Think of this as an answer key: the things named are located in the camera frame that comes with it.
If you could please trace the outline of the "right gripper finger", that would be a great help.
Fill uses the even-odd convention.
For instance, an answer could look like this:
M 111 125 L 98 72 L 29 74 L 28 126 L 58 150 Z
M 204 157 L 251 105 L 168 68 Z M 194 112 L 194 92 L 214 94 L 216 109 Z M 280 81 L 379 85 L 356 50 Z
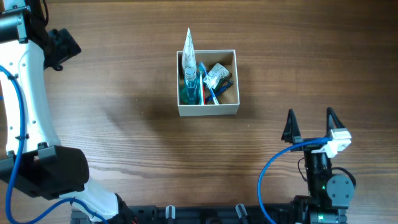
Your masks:
M 301 133 L 293 109 L 289 109 L 281 140 L 288 143 L 302 142 Z
M 343 129 L 345 125 L 340 121 L 332 107 L 326 109 L 326 133 L 332 129 Z

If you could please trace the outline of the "blue disposable razor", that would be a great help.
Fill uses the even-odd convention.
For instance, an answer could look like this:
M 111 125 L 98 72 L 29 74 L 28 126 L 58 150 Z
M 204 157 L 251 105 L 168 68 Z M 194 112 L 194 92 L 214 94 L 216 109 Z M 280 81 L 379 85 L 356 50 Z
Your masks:
M 214 96 L 220 96 L 221 94 L 223 94 L 226 90 L 228 90 L 230 87 L 232 87 L 233 85 L 233 81 L 229 81 L 226 85 L 222 86 L 219 90 L 214 92 Z M 210 101 L 213 101 L 213 95 L 210 95 L 208 97 L 205 98 L 205 102 L 208 103 Z

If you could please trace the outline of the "green white soap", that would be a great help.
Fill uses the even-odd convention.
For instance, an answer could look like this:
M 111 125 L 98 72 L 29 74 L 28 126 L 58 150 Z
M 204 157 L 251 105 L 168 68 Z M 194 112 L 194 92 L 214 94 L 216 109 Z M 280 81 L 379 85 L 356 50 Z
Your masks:
M 210 85 L 212 89 L 216 89 L 219 82 L 229 76 L 229 70 L 222 66 L 220 63 L 216 63 L 214 67 L 208 72 L 208 78 L 210 79 Z

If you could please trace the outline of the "blue mouthwash bottle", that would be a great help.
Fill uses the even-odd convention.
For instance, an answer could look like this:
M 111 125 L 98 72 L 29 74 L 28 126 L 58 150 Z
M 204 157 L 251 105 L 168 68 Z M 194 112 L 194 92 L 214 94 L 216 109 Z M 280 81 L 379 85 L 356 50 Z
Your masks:
M 180 101 L 185 105 L 197 105 L 198 96 L 198 77 L 195 67 L 188 67 L 184 70 L 184 85 L 180 90 Z

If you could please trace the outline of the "blue white toothbrush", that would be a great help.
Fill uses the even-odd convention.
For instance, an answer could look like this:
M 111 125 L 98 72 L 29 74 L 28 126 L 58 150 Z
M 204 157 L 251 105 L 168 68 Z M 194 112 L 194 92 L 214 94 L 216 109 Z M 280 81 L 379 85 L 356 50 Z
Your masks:
M 211 85 L 210 85 L 210 79 L 208 78 L 208 73 L 207 73 L 207 71 L 206 71 L 205 64 L 204 64 L 203 62 L 200 62 L 200 63 L 198 64 L 198 66 L 199 66 L 199 69 L 205 74 L 205 77 L 204 77 L 203 82 L 204 82 L 204 83 L 206 84 L 206 86 L 208 87 L 208 89 L 209 89 L 209 91 L 210 91 L 210 93 L 211 93 L 211 97 L 212 97 L 212 99 L 213 99 L 214 104 L 219 105 L 219 102 L 218 102 L 218 100 L 217 100 L 217 98 L 216 98 L 216 96 L 215 96 L 215 94 L 214 94 L 214 91 L 213 91 Z

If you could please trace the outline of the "white floral lotion tube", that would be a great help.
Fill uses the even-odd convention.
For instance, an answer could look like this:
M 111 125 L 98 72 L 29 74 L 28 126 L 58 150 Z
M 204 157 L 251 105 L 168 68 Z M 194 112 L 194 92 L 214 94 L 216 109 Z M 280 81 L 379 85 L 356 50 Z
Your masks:
M 197 70 L 197 63 L 195 57 L 195 49 L 190 28 L 187 29 L 187 35 L 182 54 L 182 68 L 185 73 L 193 75 Z

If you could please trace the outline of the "green white toothpaste tube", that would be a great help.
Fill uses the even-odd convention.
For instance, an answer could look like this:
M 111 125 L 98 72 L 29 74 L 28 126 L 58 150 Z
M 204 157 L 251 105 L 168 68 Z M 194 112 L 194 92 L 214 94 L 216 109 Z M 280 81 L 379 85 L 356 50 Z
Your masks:
M 199 72 L 200 74 L 200 104 L 205 105 L 205 86 L 203 82 L 203 72 Z

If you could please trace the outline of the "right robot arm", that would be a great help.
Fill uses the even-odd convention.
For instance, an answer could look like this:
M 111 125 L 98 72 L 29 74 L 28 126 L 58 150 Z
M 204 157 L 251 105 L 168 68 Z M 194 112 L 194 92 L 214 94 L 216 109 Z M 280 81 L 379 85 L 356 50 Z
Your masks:
M 280 208 L 279 223 L 346 223 L 346 210 L 356 188 L 354 176 L 331 160 L 351 144 L 351 134 L 332 108 L 326 110 L 326 142 L 303 139 L 295 113 L 289 110 L 281 140 L 303 152 L 307 196 L 295 196 Z

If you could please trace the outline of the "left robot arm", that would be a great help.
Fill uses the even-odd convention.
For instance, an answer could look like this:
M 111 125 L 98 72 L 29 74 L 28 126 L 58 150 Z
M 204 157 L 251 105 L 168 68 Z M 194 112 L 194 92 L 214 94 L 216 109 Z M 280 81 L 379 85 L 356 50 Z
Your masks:
M 49 11 L 41 0 L 3 0 L 1 88 L 8 126 L 1 179 L 7 183 L 5 213 L 14 223 L 14 190 L 69 203 L 93 223 L 131 223 L 132 213 L 116 193 L 96 183 L 84 153 L 62 146 L 50 116 L 44 71 L 62 70 L 81 52 L 66 29 L 47 30 Z

